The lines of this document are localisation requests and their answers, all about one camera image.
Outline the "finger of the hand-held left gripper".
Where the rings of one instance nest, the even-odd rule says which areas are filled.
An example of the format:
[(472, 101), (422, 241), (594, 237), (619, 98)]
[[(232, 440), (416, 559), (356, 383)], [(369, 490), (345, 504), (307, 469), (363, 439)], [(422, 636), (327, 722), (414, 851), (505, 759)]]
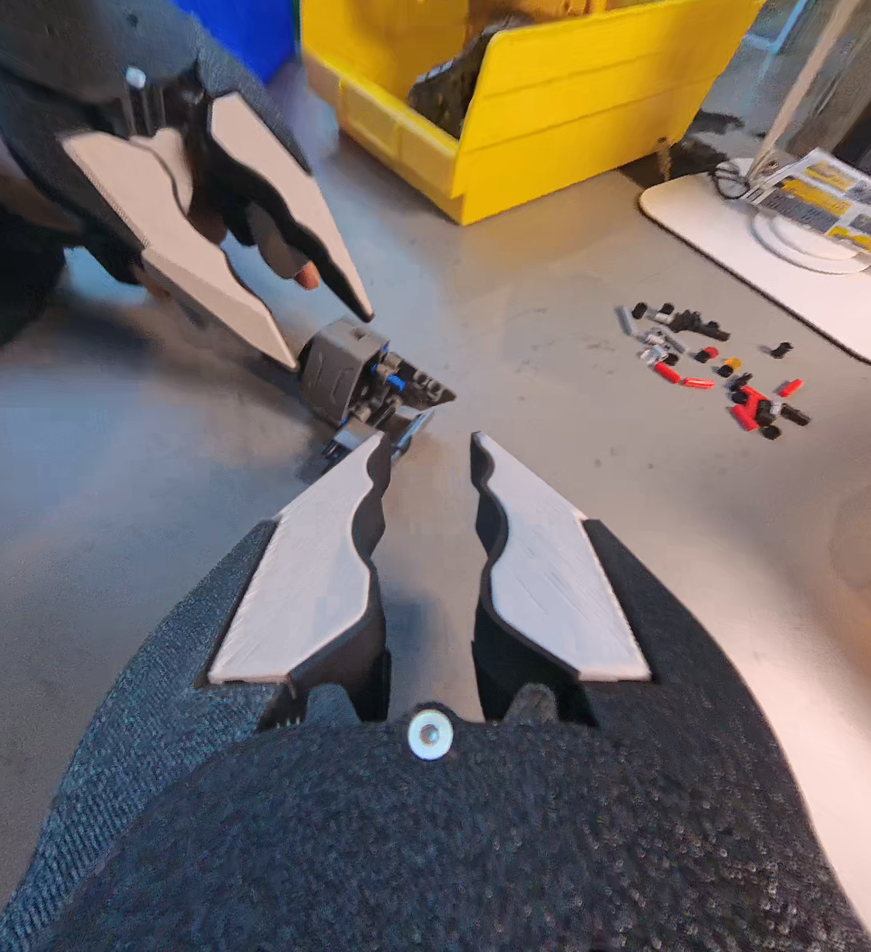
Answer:
[(190, 312), (215, 318), (289, 371), (299, 364), (263, 302), (232, 271), (219, 244), (188, 217), (193, 180), (184, 137), (163, 127), (123, 139), (75, 133), (62, 146), (141, 244), (142, 268)]
[(308, 166), (238, 92), (210, 101), (207, 148), (218, 181), (263, 208), (288, 244), (304, 252), (322, 283), (364, 323), (374, 319), (363, 282)]

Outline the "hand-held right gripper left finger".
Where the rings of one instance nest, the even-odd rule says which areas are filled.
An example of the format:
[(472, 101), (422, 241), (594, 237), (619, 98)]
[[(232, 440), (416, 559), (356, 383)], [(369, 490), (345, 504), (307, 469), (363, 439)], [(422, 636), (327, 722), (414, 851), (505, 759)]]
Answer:
[(210, 684), (360, 684), (385, 647), (372, 556), (392, 443), (373, 434), (275, 515)]

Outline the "person's left hand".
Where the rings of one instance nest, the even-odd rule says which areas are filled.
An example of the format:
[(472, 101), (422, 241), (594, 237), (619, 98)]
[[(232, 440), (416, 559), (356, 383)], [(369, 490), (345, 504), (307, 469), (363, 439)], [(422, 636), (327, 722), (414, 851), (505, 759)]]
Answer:
[(320, 276), (310, 258), (288, 244), (273, 218), (263, 208), (254, 203), (249, 204), (246, 217), (260, 256), (276, 275), (294, 281), (306, 291), (314, 291), (319, 287)]

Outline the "white desk stand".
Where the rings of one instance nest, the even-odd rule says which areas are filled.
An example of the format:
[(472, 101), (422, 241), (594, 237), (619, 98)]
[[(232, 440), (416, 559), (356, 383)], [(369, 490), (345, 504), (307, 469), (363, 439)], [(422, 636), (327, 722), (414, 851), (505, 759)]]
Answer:
[(646, 189), (641, 212), (851, 356), (871, 364), (871, 268), (798, 268), (753, 235), (743, 195), (820, 149), (871, 177), (871, 16), (836, 2), (753, 158)]

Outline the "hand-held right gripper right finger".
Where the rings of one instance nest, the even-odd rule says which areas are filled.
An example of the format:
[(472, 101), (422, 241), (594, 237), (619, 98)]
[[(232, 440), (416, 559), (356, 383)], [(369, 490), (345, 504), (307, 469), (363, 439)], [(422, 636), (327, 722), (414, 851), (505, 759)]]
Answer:
[(577, 682), (650, 681), (584, 513), (487, 433), (470, 438), (489, 618)]

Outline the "grey toy brick assembly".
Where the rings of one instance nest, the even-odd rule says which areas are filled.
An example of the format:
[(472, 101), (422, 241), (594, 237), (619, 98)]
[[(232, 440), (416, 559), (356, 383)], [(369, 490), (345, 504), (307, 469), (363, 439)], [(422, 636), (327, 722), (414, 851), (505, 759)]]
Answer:
[(326, 474), (380, 432), (394, 463), (456, 393), (396, 352), (388, 338), (341, 318), (321, 328), (300, 355), (300, 395), (334, 429), (320, 454)]

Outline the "pile of small brick parts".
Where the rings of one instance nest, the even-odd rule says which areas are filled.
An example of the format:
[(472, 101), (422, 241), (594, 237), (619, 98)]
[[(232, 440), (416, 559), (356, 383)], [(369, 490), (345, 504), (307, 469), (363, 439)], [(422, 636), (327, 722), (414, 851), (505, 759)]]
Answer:
[(772, 389), (755, 386), (755, 375), (743, 360), (723, 346), (731, 333), (700, 311), (677, 309), (673, 303), (617, 304), (613, 313), (626, 337), (639, 346), (637, 358), (655, 376), (680, 389), (720, 392), (739, 429), (779, 440), (788, 425), (807, 427), (812, 416), (792, 402), (804, 386), (788, 378)]

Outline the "yellow tracked toy vehicle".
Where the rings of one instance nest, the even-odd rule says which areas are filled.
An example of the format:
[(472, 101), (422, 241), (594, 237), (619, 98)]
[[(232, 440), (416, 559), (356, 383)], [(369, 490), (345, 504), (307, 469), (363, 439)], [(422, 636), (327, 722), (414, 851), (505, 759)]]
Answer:
[(468, 3), (465, 44), (451, 60), (416, 78), (407, 104), (430, 123), (460, 139), (490, 41), (497, 35), (603, 12), (601, 1), (479, 1)]

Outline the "yellow grey instruction booklet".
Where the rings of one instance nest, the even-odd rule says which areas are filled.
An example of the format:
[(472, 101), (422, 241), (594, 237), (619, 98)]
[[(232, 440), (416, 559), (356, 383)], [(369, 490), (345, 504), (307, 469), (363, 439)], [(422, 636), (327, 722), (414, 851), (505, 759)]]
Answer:
[(798, 268), (852, 275), (871, 268), (871, 177), (813, 149), (743, 195), (752, 232)]

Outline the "grey desk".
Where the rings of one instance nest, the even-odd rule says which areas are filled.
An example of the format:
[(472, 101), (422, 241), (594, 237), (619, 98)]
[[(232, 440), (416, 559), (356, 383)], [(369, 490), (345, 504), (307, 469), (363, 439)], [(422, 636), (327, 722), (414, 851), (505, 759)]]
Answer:
[[(610, 173), (460, 228), (337, 133), (288, 65), (275, 98), (395, 349), (457, 399), (400, 461), (376, 551), (391, 711), (480, 720), (485, 553), (469, 435), (602, 520), (715, 637), (785, 748), (871, 933), (871, 366), (646, 220)], [(80, 252), (0, 350), (0, 911), (72, 753), (157, 625), (292, 500), (323, 436), (278, 378)], [(720, 392), (638, 360), (617, 304), (731, 333), (807, 427), (746, 433)]]

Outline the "blue plastic bin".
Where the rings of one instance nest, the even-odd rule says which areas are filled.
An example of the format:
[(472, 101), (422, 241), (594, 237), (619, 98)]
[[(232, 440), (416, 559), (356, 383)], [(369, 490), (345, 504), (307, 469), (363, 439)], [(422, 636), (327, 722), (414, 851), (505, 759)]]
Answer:
[(298, 2), (175, 1), (264, 85), (296, 55)]

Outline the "yellow plastic bin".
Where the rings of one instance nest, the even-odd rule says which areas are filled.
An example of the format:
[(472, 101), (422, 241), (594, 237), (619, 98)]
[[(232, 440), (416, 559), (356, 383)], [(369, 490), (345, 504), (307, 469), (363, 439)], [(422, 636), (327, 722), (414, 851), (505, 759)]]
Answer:
[[(459, 225), (671, 146), (763, 3), (300, 2), (310, 89), (337, 126)], [(494, 17), (457, 133), (409, 103)]]

